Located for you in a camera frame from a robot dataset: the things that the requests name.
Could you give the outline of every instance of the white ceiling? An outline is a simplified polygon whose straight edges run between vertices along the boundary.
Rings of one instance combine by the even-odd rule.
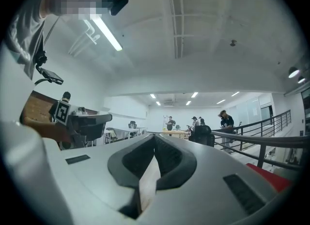
[[[227,102],[232,102],[242,96],[248,94],[240,92],[239,94],[231,97],[235,92],[200,92],[195,98],[192,98],[191,93],[168,93],[168,94],[155,94],[156,99],[153,99],[148,95],[135,96],[138,100],[142,101],[146,105],[157,106],[156,101],[159,101],[162,107],[222,107]]]
[[[206,69],[220,73],[221,65],[234,67],[234,74],[243,83],[246,79],[244,89],[242,82],[236,83],[238,90],[252,87],[270,91],[267,85],[279,81],[283,88],[274,86],[272,91],[285,92],[296,86],[296,80],[287,78],[291,66],[309,76],[303,35],[281,0],[129,0],[117,16],[105,14],[102,18],[124,49],[115,51],[93,24],[101,37],[77,59],[88,62],[110,80],[164,73],[169,76],[177,71],[175,81],[167,82],[173,91],[188,74],[188,65],[195,65],[200,76]],[[50,17],[46,21],[46,31],[54,20]],[[82,25],[73,19],[59,20],[53,34],[62,38],[68,51],[81,34]],[[230,46],[232,39],[237,41],[235,47]],[[248,77],[249,69],[253,78]],[[260,78],[267,79],[267,75],[277,81],[269,79],[258,86]],[[208,76],[203,80],[214,81]]]

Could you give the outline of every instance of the railing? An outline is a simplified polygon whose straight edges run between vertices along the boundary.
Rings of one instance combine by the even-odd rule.
[[[265,119],[259,122],[233,127],[229,130],[229,133],[232,135],[248,135],[248,136],[256,136],[256,137],[271,137],[275,136],[276,133],[282,131],[285,127],[287,127],[291,123],[291,111],[288,110],[283,112],[277,116],[271,117],[269,119]],[[227,132],[227,129],[221,130],[213,130],[213,132]],[[225,136],[215,137],[216,144],[223,146],[228,142],[219,143],[219,139],[228,138],[227,133]],[[245,141],[243,140],[231,140],[229,143],[233,145],[231,148],[240,147],[240,151],[245,150],[249,147],[255,145],[255,143],[250,143],[250,145],[245,145]]]
[[[209,146],[213,146],[214,144],[220,145],[222,148],[221,150],[227,149],[230,150],[231,152],[237,152],[239,154],[245,155],[247,157],[250,157],[252,159],[258,160],[257,166],[262,168],[263,163],[268,163],[271,165],[283,167],[286,169],[290,170],[300,170],[302,167],[300,165],[294,165],[294,164],[286,164],[282,162],[277,162],[273,160],[269,160],[265,158],[266,154],[266,147],[271,146],[271,147],[278,147],[278,148],[290,148],[290,149],[309,149],[310,148],[310,136],[299,136],[299,137],[273,137],[270,138],[271,136],[274,136],[277,132],[282,131],[283,128],[287,127],[288,124],[291,123],[291,111],[286,111],[282,114],[279,114],[277,116],[271,117],[269,119],[259,121],[256,123],[252,124],[247,124],[244,126],[239,126],[239,127],[234,127],[231,131],[236,131],[235,134],[231,133],[225,133],[223,131],[227,130],[214,130],[211,132],[212,135],[217,136],[215,137],[216,139],[219,138],[228,138],[230,141],[226,142],[216,142],[215,140],[213,141],[214,143],[208,142],[207,144]],[[250,136],[245,136],[246,133],[253,132],[255,130],[259,130],[258,132],[255,132],[254,134],[251,134]],[[240,144],[233,145],[231,147],[228,147],[226,143],[233,143],[233,142],[240,142]],[[243,150],[246,148],[249,148],[253,145],[260,145],[260,153],[259,156],[252,155],[249,153],[244,152]]]

